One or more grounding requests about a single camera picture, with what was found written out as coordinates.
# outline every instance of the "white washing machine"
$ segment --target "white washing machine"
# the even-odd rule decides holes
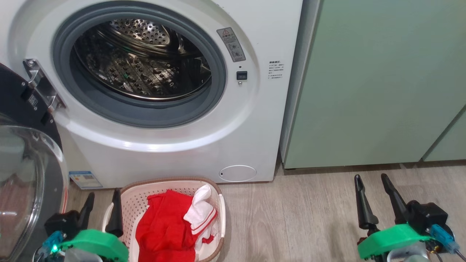
[[[81,188],[270,181],[302,0],[17,0],[0,63],[44,99]]]

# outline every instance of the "green plastic bracket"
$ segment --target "green plastic bracket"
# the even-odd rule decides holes
[[[369,259],[373,255],[381,255],[430,239],[432,239],[430,236],[419,235],[410,225],[401,224],[373,233],[357,246],[357,251],[362,259]]]
[[[60,248],[63,251],[78,248],[118,262],[127,262],[129,256],[128,248],[115,235],[95,229],[79,232],[72,240],[63,242]]]

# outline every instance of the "green cabinet door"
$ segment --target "green cabinet door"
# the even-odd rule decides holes
[[[466,159],[466,114],[445,134],[425,161]]]
[[[418,161],[465,104],[465,0],[325,0],[285,168]]]

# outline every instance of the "wooden floor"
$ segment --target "wooden floor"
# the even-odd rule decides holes
[[[353,177],[360,174],[379,228],[394,223],[380,174],[389,175],[404,200],[434,202],[449,214],[448,225],[466,253],[466,165],[424,163],[284,171],[277,164],[270,183],[220,185],[226,200],[227,233],[219,262],[360,261]],[[70,209],[82,207],[88,191],[73,185]],[[90,228],[100,228],[111,190],[98,190]],[[442,255],[444,261],[460,261]]]

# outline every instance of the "pink laundry basket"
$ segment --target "pink laundry basket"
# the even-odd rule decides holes
[[[122,188],[121,205],[123,216],[123,236],[120,237],[120,240],[130,249],[129,262],[137,262],[139,245],[135,238],[136,226],[144,212],[147,210],[147,197],[153,194],[164,193],[168,189],[193,196],[196,190],[204,185],[209,185],[212,192],[207,202],[209,202],[218,211],[218,215],[212,223],[217,234],[210,244],[203,245],[199,255],[196,256],[196,261],[217,261],[220,250],[223,247],[226,228],[225,200],[222,192],[218,185],[209,179],[183,177],[142,181]],[[104,232],[110,219],[112,209],[113,203],[111,203],[105,211],[102,224],[102,231]]]

